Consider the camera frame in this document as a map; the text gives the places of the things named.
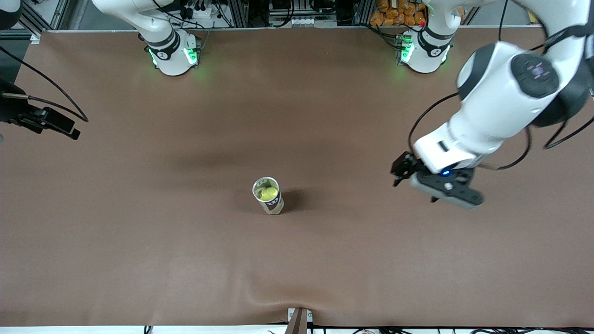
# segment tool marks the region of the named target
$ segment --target metal frame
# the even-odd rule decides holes
[[[71,14],[71,29],[79,30],[80,24],[83,21],[84,11],[87,9],[87,5],[89,4],[89,0],[78,0],[75,2],[75,5],[72,7],[72,14]]]
[[[287,325],[285,334],[307,334],[307,310],[297,308]]]
[[[49,23],[33,9],[33,7],[23,1],[23,14],[19,22],[31,32],[32,37],[39,39],[41,33],[46,30],[51,30]]]
[[[229,9],[231,10],[233,26],[246,28],[248,26],[247,5],[243,0],[229,0]]]
[[[10,29],[0,33],[0,40],[29,40],[31,32],[27,29]]]
[[[71,0],[58,1],[58,6],[56,7],[56,11],[53,13],[52,21],[49,23],[53,30],[61,28],[62,23],[64,22],[66,9],[70,4]]]
[[[468,13],[466,14],[466,19],[465,19],[465,21],[464,21],[464,25],[465,25],[465,26],[468,26],[468,25],[470,25],[470,23],[472,22],[472,20],[474,20],[474,19],[475,19],[475,17],[476,17],[476,15],[477,15],[477,13],[479,12],[479,10],[481,10],[481,7],[480,7],[480,6],[478,6],[478,7],[472,7],[472,8],[471,8],[471,9],[468,11]]]
[[[295,17],[300,16],[300,15],[316,15],[316,16],[330,16],[330,15],[335,15],[333,14],[334,12],[329,12],[326,14],[322,14],[318,11],[316,11],[315,9],[313,9],[310,5],[309,5],[310,1],[309,0],[292,0],[292,6],[295,7],[294,13],[293,15]],[[287,9],[274,9],[272,7],[272,2],[268,3],[268,9],[270,11],[270,16],[271,17],[286,17],[287,16]]]
[[[353,26],[360,23],[369,23],[371,14],[375,11],[375,0],[361,0],[359,1],[359,7],[355,11],[353,16]]]

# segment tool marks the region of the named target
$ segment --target can label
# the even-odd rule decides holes
[[[276,189],[277,194],[273,199],[267,198],[266,200],[262,200],[260,198],[260,194],[263,190],[268,188]],[[254,186],[252,187],[252,193],[254,194],[254,197],[260,202],[260,205],[262,205],[264,211],[269,215],[278,215],[285,206],[285,201],[283,201],[283,196],[280,193],[279,183],[273,178],[260,178],[254,183]]]

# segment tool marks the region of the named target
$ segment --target black cable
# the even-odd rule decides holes
[[[552,329],[549,329],[549,330],[556,330],[558,332],[564,332],[564,333],[568,333],[568,334],[584,334],[584,333],[587,333],[587,332],[585,332],[584,329],[579,329],[579,328],[577,328],[577,330],[574,330],[574,328],[552,328]]]
[[[423,117],[425,117],[425,115],[427,115],[433,108],[435,108],[437,105],[439,105],[441,102],[444,102],[446,100],[451,99],[452,97],[458,96],[460,95],[460,92],[455,92],[453,94],[450,94],[442,99],[440,99],[439,101],[433,103],[429,108],[427,108],[427,110],[425,110],[420,116],[419,118],[416,119],[415,123],[413,124],[412,128],[410,129],[409,132],[409,136],[408,136],[408,145],[409,145],[409,151],[410,153],[414,156],[415,155],[415,151],[413,151],[412,149],[412,134],[415,132],[415,129],[417,127],[417,125],[419,125],[419,123],[421,122],[421,120],[423,119]]]
[[[412,30],[412,31],[414,31],[415,33],[420,33],[420,32],[422,32],[422,31],[423,31],[423,29],[421,29],[421,30],[415,30],[413,27],[409,26],[408,24],[401,23],[400,25],[401,25],[401,26],[405,26],[405,27],[407,27],[408,29],[411,29],[411,30]]]
[[[543,46],[545,46],[544,43],[539,46],[535,46],[534,48],[530,49],[530,51],[538,50],[538,49],[542,48]]]
[[[501,171],[503,169],[509,169],[509,168],[512,168],[513,166],[516,166],[518,163],[520,163],[522,160],[524,160],[524,158],[530,152],[530,149],[532,148],[532,132],[530,131],[530,125],[528,125],[526,128],[524,128],[524,130],[526,131],[526,150],[524,150],[524,153],[522,153],[522,155],[519,158],[517,158],[516,161],[510,163],[509,165],[498,167],[497,168],[498,171]]]
[[[311,7],[311,9],[313,9],[314,11],[319,12],[320,14],[330,14],[330,13],[335,12],[336,3],[334,3],[332,8],[327,9],[327,8],[320,8],[320,7],[314,6],[314,0],[309,0],[309,7]]]
[[[200,51],[204,50],[204,48],[206,48],[206,43],[208,42],[208,37],[210,36],[210,30],[208,29],[206,31],[206,38],[204,38],[204,43],[200,43]]]
[[[477,333],[486,333],[486,334],[497,334],[498,332],[492,332],[486,329],[475,329],[470,334],[477,334]]]
[[[569,115],[565,115],[565,119],[563,120],[563,123],[561,124],[559,129],[557,129],[557,131],[555,131],[555,133],[551,136],[551,138],[549,138],[549,140],[546,141],[545,145],[543,146],[543,149],[545,149],[545,150],[552,149],[553,147],[555,147],[565,141],[564,139],[561,139],[561,140],[557,140],[555,143],[552,143],[553,140],[557,139],[557,137],[561,134],[563,129],[565,129],[568,122],[569,122]]]
[[[225,16],[220,2],[218,0],[213,0],[213,3],[216,4],[215,7],[219,11],[219,14],[221,14],[221,16],[223,17],[223,20],[225,21],[225,23],[229,26],[229,28],[234,28],[233,24],[231,24],[231,22],[229,21],[227,16]]]
[[[392,35],[392,34],[388,34],[388,33],[383,33],[382,31],[380,31],[380,28],[373,28],[373,26],[370,26],[367,23],[359,23],[357,24],[357,26],[362,26],[362,27],[366,27],[367,29],[373,31],[374,33],[380,35],[380,37],[384,40],[384,42],[388,45],[390,45],[392,48],[395,49],[403,49],[400,46],[397,46],[395,44],[392,44],[387,38],[396,38],[396,35]]]
[[[517,333],[518,333],[518,334],[526,334],[526,333],[530,333],[530,332],[533,332],[533,331],[535,331],[535,330],[539,330],[539,329],[542,329],[542,328],[531,328],[531,329],[526,329],[526,330],[523,330],[523,331],[521,331],[521,332],[518,330],[518,331],[517,331]]]
[[[503,18],[505,17],[505,11],[507,10],[507,3],[509,0],[505,0],[503,5],[503,12],[501,12],[501,21],[499,21],[499,32],[497,34],[497,40],[501,40],[501,29],[503,28]]]
[[[390,327],[390,328],[393,329],[393,331],[398,334],[412,334],[412,333],[404,330],[404,328],[408,328],[408,327],[404,327],[404,328]]]
[[[266,27],[270,27],[270,22],[268,22],[268,20],[266,20],[266,18],[264,16],[266,16],[266,8],[262,9],[261,7],[266,5],[266,0],[262,0],[260,1],[258,6],[258,11],[260,12],[260,19],[262,19],[262,22],[266,25]]]
[[[158,7],[160,10],[161,10],[161,12],[163,12],[165,15],[167,15],[167,16],[170,16],[170,17],[173,17],[174,19],[176,19],[176,20],[179,20],[179,21],[182,21],[182,22],[186,22],[186,23],[194,24],[194,25],[196,25],[196,28],[197,28],[197,27],[200,27],[201,29],[205,29],[205,28],[202,26],[202,24],[200,24],[200,23],[196,23],[196,22],[192,22],[192,21],[187,21],[187,20],[184,20],[184,19],[183,19],[183,18],[181,18],[181,17],[177,17],[177,16],[174,16],[174,15],[172,15],[172,14],[168,13],[166,10],[164,10],[164,9],[163,9],[163,7],[161,7],[161,6],[160,6],[160,5],[157,3],[157,1],[156,1],[156,0],[153,0],[153,3],[154,3],[154,4],[155,4],[155,5],[156,5],[156,6],[157,6],[157,7]]]
[[[289,6],[287,7],[287,18],[284,20],[284,22],[282,22],[282,24],[280,24],[278,26],[275,26],[273,24],[272,27],[281,28],[281,27],[284,27],[285,25],[287,25],[287,23],[291,22],[291,19],[293,18],[293,15],[295,13],[295,5],[293,4],[292,0],[288,0],[287,2],[289,3]]]
[[[37,68],[27,64],[25,61],[20,60],[17,56],[13,55],[12,53],[8,52],[5,48],[3,48],[2,46],[0,46],[0,51],[4,52],[6,55],[8,55],[10,58],[18,61],[19,63],[25,65],[26,67],[30,68],[33,72],[41,75],[45,80],[49,81],[50,84],[52,84],[54,87],[56,87],[60,93],[62,93],[64,96],[66,96],[66,98],[70,101],[70,103],[72,103],[72,105],[76,108],[76,110],[78,111],[79,114],[73,112],[72,110],[68,109],[68,108],[64,108],[64,107],[59,107],[62,108],[66,111],[70,111],[71,113],[73,113],[76,117],[82,119],[85,122],[89,121],[89,118],[87,117],[87,115],[85,115],[85,113],[80,109],[80,107],[78,106],[78,104],[76,104],[76,102],[74,102],[74,100],[70,97],[70,95],[68,95],[68,93],[66,93],[66,91],[64,91],[64,89],[62,89],[62,87],[60,87],[58,84],[56,84],[52,79],[50,79],[48,76],[46,76],[44,73],[41,73],[41,71],[39,71]]]
[[[62,110],[64,110],[64,111],[67,111],[67,112],[71,113],[72,115],[76,116],[77,118],[81,119],[82,121],[85,121],[85,122],[88,122],[88,121],[89,121],[88,119],[84,119],[84,118],[83,118],[81,115],[77,114],[77,113],[76,113],[76,112],[74,112],[73,110],[71,110],[71,109],[68,109],[68,108],[66,108],[65,106],[63,106],[63,105],[59,105],[59,104],[57,104],[57,103],[55,103],[55,102],[48,101],[48,100],[45,100],[45,99],[41,99],[41,98],[39,98],[39,97],[35,97],[35,96],[29,96],[29,100],[33,100],[33,101],[39,101],[39,102],[45,103],[45,104],[47,104],[47,105],[54,106],[54,107],[56,107],[56,108],[60,108],[60,109],[62,109]]]
[[[576,131],[573,131],[572,133],[568,134],[567,136],[563,137],[562,139],[559,139],[556,142],[551,143],[553,140],[555,140],[557,138],[557,136],[563,131],[563,129],[565,129],[565,126],[567,125],[568,121],[569,121],[569,117],[567,117],[565,119],[565,121],[563,121],[563,124],[561,124],[561,126],[555,132],[555,134],[551,137],[551,139],[549,139],[545,143],[545,145],[543,147],[545,150],[552,149],[553,147],[555,147],[555,146],[557,146],[557,145],[565,142],[566,140],[572,138],[576,134],[582,132],[585,128],[587,128],[588,126],[590,126],[590,124],[594,123],[594,116],[588,122],[586,122],[584,125],[582,125],[581,127],[579,127]]]

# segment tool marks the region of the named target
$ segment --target brown tablecloth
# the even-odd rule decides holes
[[[368,30],[217,31],[199,69],[167,77],[135,33],[45,33],[26,60],[91,121],[78,141],[0,127],[0,324],[270,323],[303,306],[334,326],[594,326],[592,130],[546,152],[555,129],[536,130],[525,162],[478,172],[478,210],[392,187],[414,120],[495,38],[462,29],[421,75]],[[27,69],[17,84],[67,102]],[[491,160],[523,149],[521,134]],[[251,194],[266,175],[280,216]]]

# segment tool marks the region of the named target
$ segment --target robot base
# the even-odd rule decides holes
[[[180,43],[171,58],[162,60],[157,56],[153,56],[155,67],[164,74],[171,76],[182,75],[190,68],[198,67],[200,60],[201,40],[196,39],[196,36],[185,30],[176,29],[175,31],[179,34]]]
[[[427,51],[418,45],[418,34],[419,33],[413,30],[404,33],[405,36],[410,36],[413,42],[408,50],[408,54],[404,56],[404,53],[402,53],[399,61],[419,73],[434,72],[444,61],[446,61],[447,52],[450,50],[450,47],[448,46],[441,55],[430,57],[427,55]]]

